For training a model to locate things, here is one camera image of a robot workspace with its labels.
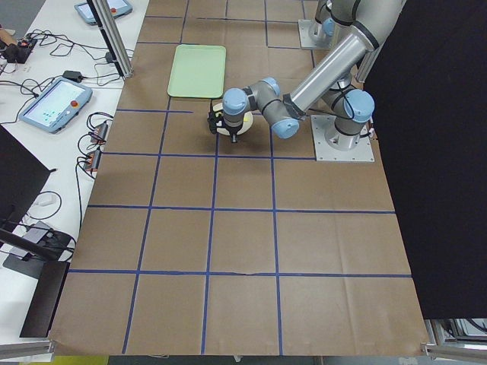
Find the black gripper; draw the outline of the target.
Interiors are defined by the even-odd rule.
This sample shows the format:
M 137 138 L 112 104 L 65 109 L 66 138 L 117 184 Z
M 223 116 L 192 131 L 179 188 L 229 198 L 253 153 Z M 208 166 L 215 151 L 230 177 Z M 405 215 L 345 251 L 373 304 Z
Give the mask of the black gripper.
M 208 127 L 212 134 L 216 134 L 221 130 L 228 132 L 231 137 L 231 142 L 237 143 L 237 134 L 243 128 L 244 113 L 228 114 L 228 113 L 215 113 L 214 111 L 208 112 Z

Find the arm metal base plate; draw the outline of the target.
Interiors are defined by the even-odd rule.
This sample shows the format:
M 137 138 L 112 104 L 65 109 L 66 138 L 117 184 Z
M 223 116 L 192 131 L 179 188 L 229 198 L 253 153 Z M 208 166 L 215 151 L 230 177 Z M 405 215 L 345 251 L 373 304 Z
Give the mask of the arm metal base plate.
M 322 23 L 315 20 L 299 20 L 298 31 L 302 49 L 330 49 L 335 29 L 335 22 L 328 17 Z
M 340 133 L 335 126 L 335 116 L 312 115 L 311 131 L 314 140 L 315 158 L 318 162 L 373 163 L 371 140 L 363 125 L 356 136 Z

